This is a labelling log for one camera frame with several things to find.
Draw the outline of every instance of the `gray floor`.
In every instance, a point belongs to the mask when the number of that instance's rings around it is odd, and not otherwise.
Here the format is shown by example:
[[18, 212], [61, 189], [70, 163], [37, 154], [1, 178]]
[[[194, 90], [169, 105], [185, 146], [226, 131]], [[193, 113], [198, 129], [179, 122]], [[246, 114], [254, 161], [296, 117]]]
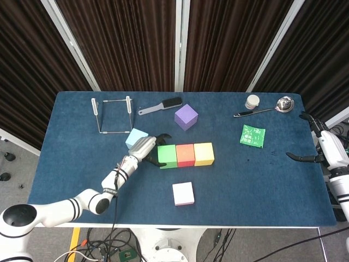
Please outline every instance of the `gray floor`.
[[[0, 159], [0, 174], [9, 172], [12, 175], [10, 181], [0, 182], [1, 212], [10, 205], [25, 203], [27, 201], [38, 163], [38, 157], [10, 142], [4, 141], [0, 141], [0, 151], [14, 153], [17, 157], [13, 162], [7, 162], [3, 157]], [[345, 222], [339, 223], [336, 227], [321, 228], [321, 230], [325, 234], [347, 226], [348, 223]], [[29, 242], [29, 251], [32, 253], [34, 261], [54, 261], [56, 257], [66, 252], [70, 246], [72, 231], [69, 228], [36, 228]], [[86, 237], [86, 232], [87, 229], [81, 229], [80, 241]], [[198, 262], [202, 262], [207, 252], [212, 249], [217, 232], [216, 229], [209, 229], [203, 234], [197, 249]], [[100, 240], [108, 233], [109, 229], [94, 229], [91, 238], [93, 240]], [[317, 236], [316, 229], [237, 229], [223, 261], [253, 261], [278, 248], [314, 236]], [[348, 236], [349, 231], [344, 231], [324, 238], [329, 262], [349, 261], [349, 255], [345, 247], [345, 239]], [[217, 248], [206, 261], [212, 261], [216, 250]], [[320, 241], [314, 240], [284, 250], [264, 261], [325, 260], [322, 255]]]

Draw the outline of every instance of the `white jar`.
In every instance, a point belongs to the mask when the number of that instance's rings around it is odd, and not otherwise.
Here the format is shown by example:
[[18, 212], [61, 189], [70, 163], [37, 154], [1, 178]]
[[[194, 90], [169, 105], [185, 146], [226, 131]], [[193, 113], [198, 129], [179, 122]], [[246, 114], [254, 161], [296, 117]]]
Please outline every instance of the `white jar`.
[[256, 106], [258, 106], [260, 103], [260, 98], [256, 96], [255, 94], [251, 94], [247, 97], [245, 106], [247, 109], [254, 109]]

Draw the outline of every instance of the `red cube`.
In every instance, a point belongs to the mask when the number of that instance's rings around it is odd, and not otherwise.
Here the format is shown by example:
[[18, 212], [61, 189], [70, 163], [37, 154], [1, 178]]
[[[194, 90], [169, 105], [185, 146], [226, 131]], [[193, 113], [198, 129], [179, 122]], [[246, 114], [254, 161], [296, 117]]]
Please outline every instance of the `red cube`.
[[195, 164], [195, 154], [194, 145], [177, 145], [177, 166], [183, 168], [185, 166], [194, 166]]

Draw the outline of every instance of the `table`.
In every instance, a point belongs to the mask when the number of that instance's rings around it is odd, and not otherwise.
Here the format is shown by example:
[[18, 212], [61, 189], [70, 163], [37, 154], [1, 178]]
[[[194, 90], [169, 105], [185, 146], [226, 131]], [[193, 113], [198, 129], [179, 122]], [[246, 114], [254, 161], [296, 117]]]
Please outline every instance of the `table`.
[[[298, 94], [255, 93], [259, 108], [269, 108], [285, 95], [294, 109], [248, 117], [249, 93], [169, 92], [61, 92], [47, 128], [29, 204], [47, 204], [74, 197], [86, 188], [101, 191], [101, 181], [128, 153], [127, 134], [99, 134], [91, 98], [133, 99], [134, 110], [175, 96], [198, 112], [198, 121], [186, 132], [175, 122], [179, 108], [139, 116], [134, 127], [150, 135], [169, 133], [168, 144], [212, 142], [212, 166], [162, 169], [141, 163], [119, 191], [117, 224], [125, 227], [318, 227], [334, 225], [335, 218], [319, 164], [295, 162], [285, 152], [316, 154], [309, 125], [298, 115], [303, 108]], [[123, 103], [103, 108], [103, 130], [129, 130]], [[265, 128], [264, 147], [239, 143], [243, 125]], [[195, 203], [175, 206], [172, 184], [192, 182]], [[79, 226], [106, 227], [114, 208], [101, 216], [88, 211]]]

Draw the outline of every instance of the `cube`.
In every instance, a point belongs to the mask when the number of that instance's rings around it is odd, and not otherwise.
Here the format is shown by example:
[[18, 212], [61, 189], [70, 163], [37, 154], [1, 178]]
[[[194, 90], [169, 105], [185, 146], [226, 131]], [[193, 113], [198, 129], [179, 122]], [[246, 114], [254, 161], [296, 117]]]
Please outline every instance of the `cube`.
[[200, 143], [194, 144], [195, 164], [199, 165], [212, 165], [214, 161], [212, 143]]
[[197, 121], [198, 113], [195, 112], [190, 105], [186, 104], [176, 113], [174, 113], [174, 121], [184, 130], [188, 130]]
[[181, 183], [181, 184], [173, 184], [173, 197], [174, 197], [174, 205], [182, 206], [182, 205], [190, 205], [194, 204], [194, 193], [192, 192], [192, 184]]
[[195, 154], [194, 154], [194, 145], [177, 145], [177, 165], [179, 168], [185, 166], [194, 166], [195, 164]]
[[146, 132], [133, 128], [126, 139], [127, 148], [130, 149], [138, 141], [139, 138], [145, 138], [146, 136], [148, 136]]
[[177, 154], [175, 145], [158, 146], [159, 163], [166, 163], [166, 166], [161, 166], [160, 169], [176, 168]]

